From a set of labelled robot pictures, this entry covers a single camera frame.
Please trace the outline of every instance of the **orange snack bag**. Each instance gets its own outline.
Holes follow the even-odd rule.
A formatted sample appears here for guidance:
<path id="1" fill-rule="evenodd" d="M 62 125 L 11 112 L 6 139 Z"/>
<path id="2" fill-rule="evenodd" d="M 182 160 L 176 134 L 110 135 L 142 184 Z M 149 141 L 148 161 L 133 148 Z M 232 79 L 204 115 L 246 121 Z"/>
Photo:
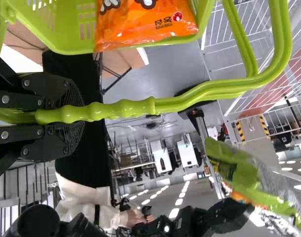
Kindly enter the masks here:
<path id="1" fill-rule="evenodd" d="M 99 0 L 94 51 L 198 33 L 189 0 Z"/>

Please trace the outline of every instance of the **bolt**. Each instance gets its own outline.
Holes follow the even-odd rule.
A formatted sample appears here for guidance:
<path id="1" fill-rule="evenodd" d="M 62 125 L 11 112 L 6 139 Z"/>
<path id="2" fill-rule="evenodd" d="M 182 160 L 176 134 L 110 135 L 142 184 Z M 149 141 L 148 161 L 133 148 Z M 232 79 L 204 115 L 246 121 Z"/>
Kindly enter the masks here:
<path id="1" fill-rule="evenodd" d="M 2 138 L 3 140 L 6 140 L 6 139 L 8 138 L 8 132 L 7 132 L 7 131 L 2 132 L 2 133 L 1 133 L 1 138 Z"/>
<path id="2" fill-rule="evenodd" d="M 68 153 L 68 147 L 64 147 L 63 148 L 63 154 L 67 154 Z"/>
<path id="3" fill-rule="evenodd" d="M 2 102 L 4 104 L 7 104 L 10 101 L 10 97 L 8 95 L 2 96 Z"/>
<path id="4" fill-rule="evenodd" d="M 23 150 L 23 155 L 27 155 L 28 154 L 28 152 L 29 152 L 29 150 L 28 150 L 28 148 L 25 148 L 24 150 Z"/>
<path id="5" fill-rule="evenodd" d="M 52 129 L 52 127 L 50 127 L 49 129 L 48 129 L 48 135 L 52 135 L 53 134 L 53 129 Z"/>
<path id="6" fill-rule="evenodd" d="M 48 105 L 53 107 L 53 105 L 54 105 L 53 101 L 49 100 Z"/>
<path id="7" fill-rule="evenodd" d="M 69 82 L 68 82 L 67 80 L 64 80 L 63 85 L 64 85 L 65 87 L 68 87 L 68 86 L 69 86 Z"/>
<path id="8" fill-rule="evenodd" d="M 24 85 L 25 85 L 25 86 L 30 86 L 30 80 L 25 80 L 25 81 L 24 81 Z"/>

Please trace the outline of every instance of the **fan grille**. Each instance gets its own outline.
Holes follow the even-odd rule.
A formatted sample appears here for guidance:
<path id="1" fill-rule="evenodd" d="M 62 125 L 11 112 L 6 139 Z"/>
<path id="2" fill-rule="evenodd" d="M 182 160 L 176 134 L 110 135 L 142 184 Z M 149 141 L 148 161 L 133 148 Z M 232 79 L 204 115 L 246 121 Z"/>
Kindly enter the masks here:
<path id="1" fill-rule="evenodd" d="M 84 106 L 85 103 L 81 93 L 74 82 L 70 82 L 69 90 L 55 102 L 57 108 L 65 105 Z M 69 148 L 69 153 L 72 153 L 80 142 L 83 130 L 85 127 L 84 121 L 74 122 L 72 124 L 59 123 L 54 126 L 54 133 L 64 142 Z"/>

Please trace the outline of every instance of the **white machine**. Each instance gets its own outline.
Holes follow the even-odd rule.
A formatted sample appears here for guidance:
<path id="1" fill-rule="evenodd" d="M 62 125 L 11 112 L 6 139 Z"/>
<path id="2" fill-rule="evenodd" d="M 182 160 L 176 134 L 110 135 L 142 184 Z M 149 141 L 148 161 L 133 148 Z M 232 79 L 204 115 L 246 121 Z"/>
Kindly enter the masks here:
<path id="1" fill-rule="evenodd" d="M 191 142 L 190 134 L 187 133 L 183 135 L 181 141 L 177 142 L 177 146 L 183 168 L 198 164 L 194 153 L 194 148 Z"/>
<path id="2" fill-rule="evenodd" d="M 162 148 L 161 141 L 154 141 L 150 143 L 152 154 L 155 158 L 155 165 L 157 172 L 164 173 L 172 170 L 169 153 L 167 148 Z"/>

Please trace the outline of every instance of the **person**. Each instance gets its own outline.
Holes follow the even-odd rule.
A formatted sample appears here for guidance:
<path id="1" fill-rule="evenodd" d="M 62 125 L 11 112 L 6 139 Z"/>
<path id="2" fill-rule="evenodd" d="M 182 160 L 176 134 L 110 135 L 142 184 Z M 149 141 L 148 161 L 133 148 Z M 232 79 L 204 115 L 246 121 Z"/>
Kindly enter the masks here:
<path id="1" fill-rule="evenodd" d="M 102 102 L 97 86 L 96 66 L 92 54 L 66 56 L 52 51 L 43 53 L 43 68 L 49 73 L 72 79 L 80 90 L 84 103 Z M 136 204 L 120 212 L 111 205 L 108 148 L 104 120 L 86 122 L 75 151 L 55 161 L 61 201 L 56 211 L 61 221 L 70 222 L 82 212 L 91 222 L 105 231 L 118 227 L 132 228 L 145 219 Z"/>

